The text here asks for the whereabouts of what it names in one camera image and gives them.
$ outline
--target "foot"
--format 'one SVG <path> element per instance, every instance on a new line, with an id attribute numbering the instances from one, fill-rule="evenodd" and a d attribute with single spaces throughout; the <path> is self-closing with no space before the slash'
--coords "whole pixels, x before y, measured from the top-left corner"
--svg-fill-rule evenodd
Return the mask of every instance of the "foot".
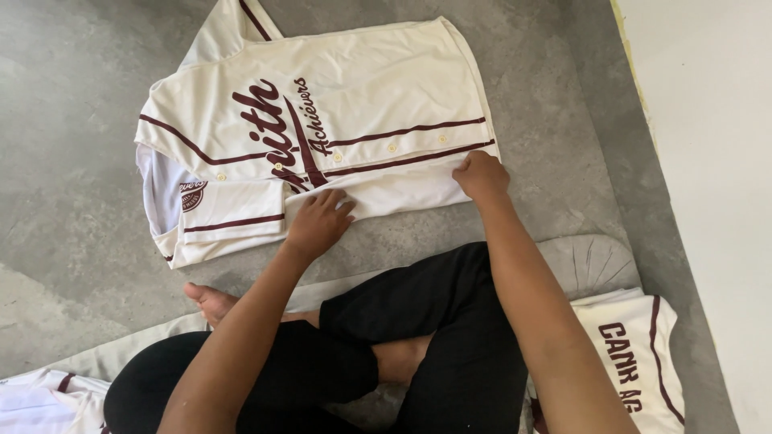
<path id="1" fill-rule="evenodd" d="M 373 345 L 378 360 L 378 382 L 410 385 L 413 375 L 426 356 L 434 334 Z"/>
<path id="2" fill-rule="evenodd" d="M 201 316 L 206 318 L 212 328 L 217 327 L 222 318 L 225 318 L 225 315 L 239 301 L 238 297 L 206 285 L 188 282 L 182 287 L 182 290 L 188 298 L 196 302 L 198 308 L 201 309 Z"/>
<path id="3" fill-rule="evenodd" d="M 319 328 L 319 310 L 309 310 L 307 312 L 292 312 L 291 314 L 285 313 L 282 315 L 282 322 L 288 321 L 306 320 L 311 325 Z"/>

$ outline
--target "fist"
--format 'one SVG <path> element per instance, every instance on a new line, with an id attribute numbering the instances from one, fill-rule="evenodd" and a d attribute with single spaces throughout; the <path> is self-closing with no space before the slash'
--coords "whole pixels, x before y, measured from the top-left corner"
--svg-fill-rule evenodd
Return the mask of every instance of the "fist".
<path id="1" fill-rule="evenodd" d="M 313 261 L 335 244 L 353 222 L 348 215 L 354 202 L 337 203 L 346 197 L 343 190 L 324 190 L 317 197 L 306 199 L 289 227 L 284 241 L 298 253 Z"/>
<path id="2" fill-rule="evenodd" d="M 478 205 L 487 200 L 497 200 L 506 196 L 506 187 L 510 184 L 510 174 L 499 159 L 483 151 L 472 151 L 453 171 L 453 179 L 461 189 Z"/>

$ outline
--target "concrete floor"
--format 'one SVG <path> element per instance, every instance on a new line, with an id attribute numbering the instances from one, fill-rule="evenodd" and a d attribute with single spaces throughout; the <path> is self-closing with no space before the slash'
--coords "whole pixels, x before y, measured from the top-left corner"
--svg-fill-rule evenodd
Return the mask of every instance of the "concrete floor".
<path id="1" fill-rule="evenodd" d="M 186 281 L 244 291 L 262 246 L 171 271 L 148 232 L 132 139 L 215 0 L 0 0 L 0 378 L 195 310 Z M 264 0 L 285 36 L 444 15 L 469 41 L 510 188 L 537 240 L 627 244 L 560 10 L 548 0 Z M 471 204 L 356 222 L 304 283 L 483 238 Z"/>

